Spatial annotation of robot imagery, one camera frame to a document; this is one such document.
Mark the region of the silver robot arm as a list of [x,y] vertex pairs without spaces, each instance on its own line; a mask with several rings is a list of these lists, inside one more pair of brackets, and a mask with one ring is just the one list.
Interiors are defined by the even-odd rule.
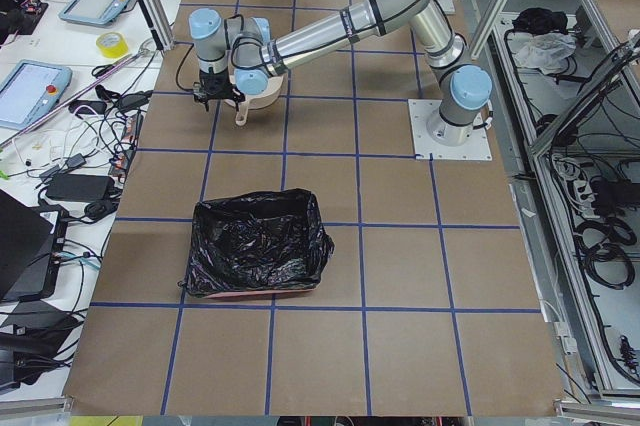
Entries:
[[443,95],[441,123],[457,128],[473,124],[489,101],[492,80],[471,64],[464,37],[456,33],[435,0],[362,0],[280,38],[272,38],[265,18],[222,18],[201,8],[189,16],[199,65],[191,92],[195,101],[235,103],[263,93],[273,77],[358,43],[409,26],[422,44],[428,66]]

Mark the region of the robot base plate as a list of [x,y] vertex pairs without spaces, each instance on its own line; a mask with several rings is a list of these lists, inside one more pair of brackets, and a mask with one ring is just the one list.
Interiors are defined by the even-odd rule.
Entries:
[[440,100],[407,101],[414,157],[417,160],[479,161],[493,159],[487,127],[478,112],[467,126],[452,126],[440,117]]

